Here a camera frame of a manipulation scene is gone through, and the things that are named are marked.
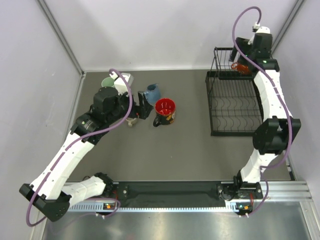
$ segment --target green cup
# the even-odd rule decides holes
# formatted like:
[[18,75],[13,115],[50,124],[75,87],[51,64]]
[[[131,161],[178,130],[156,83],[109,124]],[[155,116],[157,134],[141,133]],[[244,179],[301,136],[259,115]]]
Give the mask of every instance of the green cup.
[[101,82],[102,87],[115,87],[115,80],[112,77],[107,77]]

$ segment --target red object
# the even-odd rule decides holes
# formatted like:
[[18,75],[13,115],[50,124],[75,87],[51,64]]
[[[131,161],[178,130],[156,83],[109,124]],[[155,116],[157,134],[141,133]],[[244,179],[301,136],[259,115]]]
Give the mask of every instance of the red object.
[[162,115],[167,116],[176,110],[176,104],[170,98],[161,98],[155,103],[155,111]]
[[238,62],[235,62],[231,65],[233,70],[237,70],[241,74],[249,75],[251,71],[249,70],[248,66],[242,65]]
[[112,193],[114,193],[114,194],[115,194],[115,199],[117,199],[117,200],[118,200],[118,193],[117,193],[117,191],[113,191]]
[[254,195],[250,193],[250,205],[254,206],[254,202],[255,202]]

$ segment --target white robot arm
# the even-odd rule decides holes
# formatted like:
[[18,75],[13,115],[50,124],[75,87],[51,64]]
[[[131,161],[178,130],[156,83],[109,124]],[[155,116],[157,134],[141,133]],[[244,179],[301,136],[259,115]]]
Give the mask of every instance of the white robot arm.
[[[281,98],[284,100],[280,86],[280,72],[277,72],[276,70],[266,70],[266,73],[273,79]],[[263,108],[263,122],[267,119],[272,119],[274,116],[278,119],[286,119],[285,110],[279,102],[269,79],[259,71],[253,81],[260,93],[261,105]],[[265,171],[265,168],[261,169],[261,166],[268,166],[277,156],[278,155],[275,153],[260,154],[258,149],[254,149],[249,161],[240,171],[242,180],[248,183],[260,182],[260,172]]]
[[[118,81],[118,75],[114,72],[110,76],[115,79],[115,83]],[[133,77],[128,73],[122,76],[131,85]],[[143,92],[138,92],[138,98],[139,105],[133,102],[128,117],[146,119],[153,107],[147,102]],[[100,88],[93,97],[90,110],[76,119],[50,164],[31,184],[21,186],[19,192],[52,222],[63,217],[72,205],[93,196],[103,195],[108,198],[113,193],[113,181],[103,173],[96,173],[79,183],[64,185],[82,158],[107,133],[95,132],[106,130],[126,116],[129,101],[122,83],[115,84],[115,87]]]
[[270,29],[260,27],[256,23],[253,26],[253,32],[255,33],[251,39],[236,38],[237,47],[233,48],[229,60],[231,62],[235,60],[237,48],[245,55],[244,57],[243,54],[240,54],[237,63],[247,66],[254,76],[253,83],[259,92],[258,101],[263,109],[263,123],[253,134],[254,150],[247,164],[233,178],[233,185],[220,184],[218,186],[222,199],[226,199],[224,196],[228,196],[229,200],[235,196],[248,198],[249,194],[253,194],[255,198],[261,198],[262,195],[259,194],[261,193],[259,184],[261,172],[263,173],[270,163],[287,149],[288,117],[291,122],[292,141],[301,127],[300,120],[292,118],[284,100],[280,85],[280,68],[277,60],[271,56],[273,38]]

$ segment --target black wire dish rack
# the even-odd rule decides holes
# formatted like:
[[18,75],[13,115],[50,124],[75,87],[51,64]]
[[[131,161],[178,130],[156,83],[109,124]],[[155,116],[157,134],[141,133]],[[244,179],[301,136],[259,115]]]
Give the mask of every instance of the black wire dish rack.
[[216,47],[205,82],[211,136],[252,136],[264,118],[254,76],[229,61],[231,47]]

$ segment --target mug handle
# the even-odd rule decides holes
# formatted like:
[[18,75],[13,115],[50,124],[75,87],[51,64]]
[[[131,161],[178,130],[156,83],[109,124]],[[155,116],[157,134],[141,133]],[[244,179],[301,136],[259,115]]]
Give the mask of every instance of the mug handle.
[[159,122],[159,116],[156,116],[154,121],[153,121],[153,126],[154,127],[158,127],[160,125],[161,125],[161,123]]

